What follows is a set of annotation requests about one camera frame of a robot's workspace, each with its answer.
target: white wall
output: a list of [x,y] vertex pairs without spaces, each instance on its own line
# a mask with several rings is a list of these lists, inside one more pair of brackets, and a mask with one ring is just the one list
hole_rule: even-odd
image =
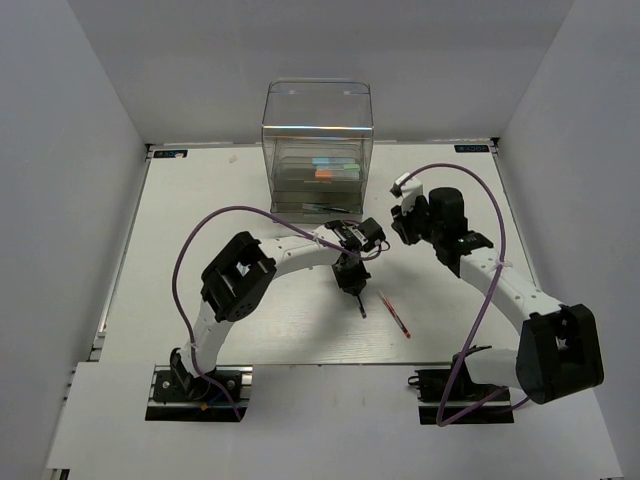
[[596,394],[629,479],[640,478],[639,32],[640,2],[577,0],[500,144],[541,282],[597,315]]
[[500,135],[573,0],[69,0],[148,143],[260,140],[270,81],[371,83],[376,136]]
[[0,2],[0,476],[40,478],[144,146],[64,0]]

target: clear plastic box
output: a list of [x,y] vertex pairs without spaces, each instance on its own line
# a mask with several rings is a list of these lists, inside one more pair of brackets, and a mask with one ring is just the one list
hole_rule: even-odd
[[369,86],[328,79],[273,82],[262,149],[273,213],[310,221],[361,215],[373,149]]

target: black clamp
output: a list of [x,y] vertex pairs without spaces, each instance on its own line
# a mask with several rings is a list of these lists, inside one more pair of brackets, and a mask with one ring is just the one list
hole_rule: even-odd
[[276,274],[276,262],[267,258],[249,232],[236,234],[202,272],[202,299],[216,321],[235,322],[260,303]]
[[397,205],[391,209],[391,227],[406,245],[424,240],[433,245],[436,257],[460,276],[460,257],[473,250],[493,247],[484,235],[469,230],[464,216],[464,199],[455,188],[442,187],[429,192],[429,201],[419,195],[410,212],[402,213]]
[[531,315],[522,324],[516,375],[538,404],[600,385],[604,368],[593,313],[574,305]]
[[[336,234],[342,247],[354,253],[370,252],[386,240],[382,227],[373,218],[360,224],[334,220],[325,223],[325,227]],[[364,262],[346,253],[340,255],[331,269],[338,282],[338,287],[353,296],[360,295],[367,285],[367,280],[371,278],[371,274],[364,267]]]

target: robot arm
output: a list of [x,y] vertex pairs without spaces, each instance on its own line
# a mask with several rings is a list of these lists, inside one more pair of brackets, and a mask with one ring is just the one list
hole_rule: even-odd
[[[431,243],[441,263],[487,293],[498,252],[482,234],[468,229],[462,194],[453,188],[422,193],[415,178],[392,193],[402,199],[391,210],[392,228],[407,245]],[[492,303],[520,334],[518,351],[472,348],[462,382],[522,389],[542,404],[602,383],[604,371],[593,314],[583,305],[568,307],[545,294],[510,265],[503,265]]]
[[[328,222],[313,235],[354,254],[370,252],[385,240],[382,228],[371,218],[358,225]],[[214,372],[234,322],[256,309],[273,280],[318,265],[331,265],[338,286],[352,295],[359,295],[370,278],[357,256],[320,242],[300,236],[259,240],[249,232],[236,234],[202,273],[202,301],[193,327],[200,369]],[[188,395],[198,397],[207,387],[195,371],[189,342],[171,352],[170,365]]]

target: cable tie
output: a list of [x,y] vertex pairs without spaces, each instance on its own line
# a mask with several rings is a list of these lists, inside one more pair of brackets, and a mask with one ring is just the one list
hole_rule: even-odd
[[322,248],[322,244],[320,243],[320,237],[318,236],[317,230],[313,231],[313,241],[316,242],[316,245],[318,246],[318,250],[320,250]]
[[503,269],[504,268],[511,268],[511,267],[513,267],[513,263],[511,263],[509,260],[501,261],[499,258],[496,258],[496,261],[493,264],[493,267],[491,267],[491,269],[489,271],[493,272],[499,266],[502,266]]

